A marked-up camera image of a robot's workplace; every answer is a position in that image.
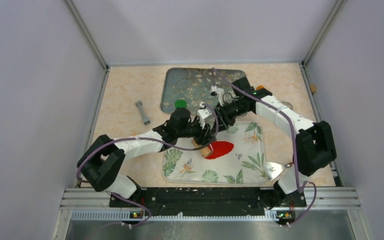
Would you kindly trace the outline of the wooden rolling pin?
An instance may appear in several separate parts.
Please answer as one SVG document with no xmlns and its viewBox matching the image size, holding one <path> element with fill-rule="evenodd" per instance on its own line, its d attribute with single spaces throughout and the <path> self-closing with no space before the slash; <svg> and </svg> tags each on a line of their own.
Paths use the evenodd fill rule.
<svg viewBox="0 0 384 240">
<path fill-rule="evenodd" d="M 198 149 L 198 151 L 201 153 L 201 155 L 204 159 L 206 159 L 212 155 L 213 149 L 211 146 L 200 145 L 200 144 L 196 143 L 196 141 L 194 139 L 191 140 L 191 143 L 196 149 Z"/>
</svg>

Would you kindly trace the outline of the red dough piece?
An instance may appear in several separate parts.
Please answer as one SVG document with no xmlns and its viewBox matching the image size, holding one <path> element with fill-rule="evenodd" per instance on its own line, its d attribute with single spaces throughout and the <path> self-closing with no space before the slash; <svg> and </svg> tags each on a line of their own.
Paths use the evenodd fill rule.
<svg viewBox="0 0 384 240">
<path fill-rule="evenodd" d="M 229 154 L 234 149 L 234 144 L 228 141 L 214 141 L 208 148 L 211 150 L 211 153 L 204 158 L 207 160 L 215 160 L 217 158 L 223 157 Z"/>
</svg>

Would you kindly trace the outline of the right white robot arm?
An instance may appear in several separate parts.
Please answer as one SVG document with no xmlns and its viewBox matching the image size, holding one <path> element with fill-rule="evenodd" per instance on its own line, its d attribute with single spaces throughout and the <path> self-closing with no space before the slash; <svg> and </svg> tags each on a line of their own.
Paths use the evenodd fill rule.
<svg viewBox="0 0 384 240">
<path fill-rule="evenodd" d="M 266 118 L 281 129 L 292 141 L 293 173 L 286 173 L 273 192 L 279 206 L 287 206 L 294 198 L 293 192 L 302 193 L 308 177 L 329 165 L 337 158 L 331 126 L 324 120 L 314 122 L 289 109 L 266 88 L 254 89 L 246 77 L 234 82 L 222 80 L 231 86 L 236 102 L 245 101 L 249 111 Z"/>
</svg>

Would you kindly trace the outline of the white leaf pattern tray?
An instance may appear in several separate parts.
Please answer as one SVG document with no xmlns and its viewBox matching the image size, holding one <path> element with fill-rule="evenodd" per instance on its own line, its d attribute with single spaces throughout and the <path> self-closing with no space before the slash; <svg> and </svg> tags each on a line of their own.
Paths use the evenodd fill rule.
<svg viewBox="0 0 384 240">
<path fill-rule="evenodd" d="M 192 142 L 182 138 L 164 153 L 162 174 L 169 182 L 260 186 L 268 179 L 263 169 L 265 147 L 262 127 L 254 121 L 237 121 L 219 132 L 216 141 L 234 144 L 233 150 L 217 159 L 205 159 L 191 151 Z"/>
</svg>

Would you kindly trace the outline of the small round metal cup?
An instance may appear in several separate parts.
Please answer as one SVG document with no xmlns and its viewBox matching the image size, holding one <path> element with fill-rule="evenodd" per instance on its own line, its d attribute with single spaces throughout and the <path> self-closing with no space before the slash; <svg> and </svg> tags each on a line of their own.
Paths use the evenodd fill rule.
<svg viewBox="0 0 384 240">
<path fill-rule="evenodd" d="M 294 109 L 293 105 L 292 105 L 290 102 L 283 101 L 282 104 L 284 104 L 285 106 L 287 106 L 290 110 L 293 110 L 293 109 Z"/>
</svg>

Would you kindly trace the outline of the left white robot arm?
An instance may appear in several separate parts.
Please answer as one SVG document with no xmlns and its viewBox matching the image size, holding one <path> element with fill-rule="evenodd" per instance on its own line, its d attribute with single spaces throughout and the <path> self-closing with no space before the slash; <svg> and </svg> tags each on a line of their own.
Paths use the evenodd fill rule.
<svg viewBox="0 0 384 240">
<path fill-rule="evenodd" d="M 120 174 L 124 161 L 150 154 L 160 153 L 169 148 L 177 149 L 177 140 L 193 138 L 194 151 L 206 148 L 215 140 L 218 127 L 211 127 L 206 119 L 216 118 L 215 110 L 209 105 L 197 111 L 191 119 L 189 110 L 177 108 L 162 125 L 146 133 L 112 139 L 106 134 L 99 136 L 77 163 L 76 177 L 82 177 L 96 192 L 110 192 L 121 196 L 129 207 L 140 202 L 137 185 L 128 176 Z"/>
</svg>

